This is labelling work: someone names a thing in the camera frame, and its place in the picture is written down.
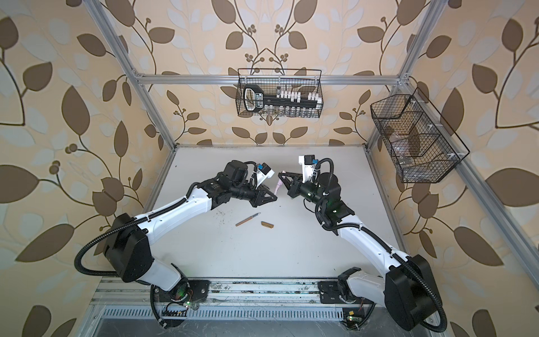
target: wire basket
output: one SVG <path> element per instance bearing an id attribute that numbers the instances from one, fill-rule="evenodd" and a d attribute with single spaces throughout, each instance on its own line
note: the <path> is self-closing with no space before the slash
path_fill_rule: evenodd
<path id="1" fill-rule="evenodd" d="M 469 154 L 441 114 L 442 121 L 433 122 L 425 113 L 420 104 L 424 97 L 416 89 L 412 95 L 392 95 L 371 104 L 372 120 L 403 183 L 438 183 Z M 439 129 L 444 127 L 466 150 L 455 149 L 444 138 Z"/>
<path id="2" fill-rule="evenodd" d="M 321 70 L 238 69 L 238 116 L 319 118 L 324 105 Z"/>

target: metal grate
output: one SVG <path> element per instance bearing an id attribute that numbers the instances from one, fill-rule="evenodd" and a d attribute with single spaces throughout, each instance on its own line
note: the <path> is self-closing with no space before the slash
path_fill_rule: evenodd
<path id="1" fill-rule="evenodd" d="M 164 306 L 157 306 L 162 312 Z M 170 312 L 180 312 L 177 307 L 169 307 Z M 116 319 L 154 319 L 149 306 L 107 305 L 103 318 Z M 343 311 L 339 307 L 210 307 L 200 306 L 198 310 L 167 317 L 171 319 L 196 320 L 296 320 L 296 321 L 342 321 Z"/>
<path id="2" fill-rule="evenodd" d="M 440 182 L 469 154 L 464 143 L 467 152 L 463 153 L 447 142 L 438 128 L 445 128 L 450 135 L 455 131 L 441 115 L 440 122 L 433 122 L 420 100 L 414 92 L 371 104 L 372 120 L 403 183 Z"/>
<path id="3" fill-rule="evenodd" d="M 236 108 L 240 117 L 319 118 L 323 98 L 321 70 L 238 69 Z"/>

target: white table surface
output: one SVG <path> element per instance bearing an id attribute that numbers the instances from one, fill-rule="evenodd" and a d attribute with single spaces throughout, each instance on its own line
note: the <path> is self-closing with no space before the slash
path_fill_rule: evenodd
<path id="1" fill-rule="evenodd" d="M 266 162 L 276 172 L 264 182 L 273 191 L 277 172 L 301 173 L 298 156 L 305 154 L 334 161 L 343 201 L 365 226 L 397 247 L 361 147 L 178 148 L 155 208 L 185 195 L 192 182 L 215 177 L 231 160 Z M 328 170 L 324 163 L 322 172 Z M 286 193 L 281 186 L 277 201 L 257 208 L 231 199 L 170 231 L 151 247 L 152 254 L 176 264 L 188 277 L 336 277 L 353 266 L 378 274 L 350 243 L 318 225 L 303 207 L 302 197 L 291 199 Z M 314 204 L 307 205 L 314 209 Z M 235 226 L 257 212 L 261 214 L 256 218 Z M 260 221 L 275 227 L 264 227 Z"/>

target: beige wall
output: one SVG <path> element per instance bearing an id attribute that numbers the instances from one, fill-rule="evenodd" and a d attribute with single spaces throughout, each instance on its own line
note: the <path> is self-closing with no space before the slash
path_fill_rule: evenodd
<path id="1" fill-rule="evenodd" d="M 427 4 L 410 0 L 397 10 L 394 0 L 138 0 L 131 10 L 127 0 L 102 2 L 138 71 L 151 74 L 227 74 L 229 67 L 397 74 Z"/>
<path id="2" fill-rule="evenodd" d="M 217 85 L 154 85 L 150 92 L 173 138 L 182 145 L 362 144 L 374 127 L 369 105 L 388 95 L 384 86 L 324 86 L 320 118 L 241 118 L 229 96 L 235 97 L 235 90 Z"/>
<path id="3" fill-rule="evenodd" d="M 129 98 L 125 77 L 103 100 L 103 86 L 122 71 L 78 3 L 0 2 L 5 336 L 74 334 L 99 282 L 74 269 L 75 254 L 114 214 L 141 211 L 169 152 L 145 134 L 150 121 L 132 90 Z M 81 46 L 84 37 L 99 56 Z M 103 268 L 93 252 L 85 265 Z"/>
<path id="4" fill-rule="evenodd" d="M 449 4 L 412 83 L 427 88 L 470 147 L 474 165 L 537 245 L 539 125 L 525 125 L 539 121 L 539 47 L 534 45 L 539 5 L 524 0 Z M 455 108 L 460 99 L 464 110 Z M 379 149 L 374 158 L 405 242 L 410 253 L 429 260 L 454 335 L 536 335 L 539 293 L 458 174 L 453 171 L 438 184 L 403 185 L 387 150 Z"/>

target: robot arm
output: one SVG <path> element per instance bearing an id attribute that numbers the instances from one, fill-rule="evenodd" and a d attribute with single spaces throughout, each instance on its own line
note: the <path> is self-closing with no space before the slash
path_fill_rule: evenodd
<path id="1" fill-rule="evenodd" d="M 84 274 L 107 276 L 108 272 L 91 271 L 82 266 L 82 256 L 93 245 L 105 241 L 103 253 L 115 272 L 124 282 L 144 281 L 170 292 L 171 298 L 177 298 L 181 289 L 183 294 L 187 278 L 176 268 L 165 264 L 151 255 L 150 246 L 169 231 L 185 221 L 205 213 L 230 198 L 248 200 L 253 207 L 277 200 L 263 181 L 273 175 L 273 170 L 266 164 L 256 164 L 255 172 L 248 181 L 247 164 L 233 160 L 223 172 L 214 178 L 194 183 L 187 195 L 151 212 L 134 218 L 122 214 L 115 219 L 111 229 L 85 247 L 75 258 L 75 268 Z"/>
<path id="2" fill-rule="evenodd" d="M 330 172 L 319 174 L 323 162 L 330 164 Z M 368 275 L 358 267 L 342 273 L 337 284 L 341 300 L 352 303 L 361 297 L 368 298 L 385 306 L 393 319 L 407 331 L 421 324 L 443 332 L 447 319 L 428 262 L 420 255 L 408 256 L 364 226 L 341 200 L 341 186 L 333 174 L 331 159 L 318 161 L 314 155 L 305 155 L 300 156 L 299 163 L 302 174 L 279 173 L 288 195 L 292 198 L 302 196 L 315 203 L 315 215 L 322 228 L 350 242 L 381 275 Z M 440 314 L 439 326 L 424 322 L 436 311 Z"/>

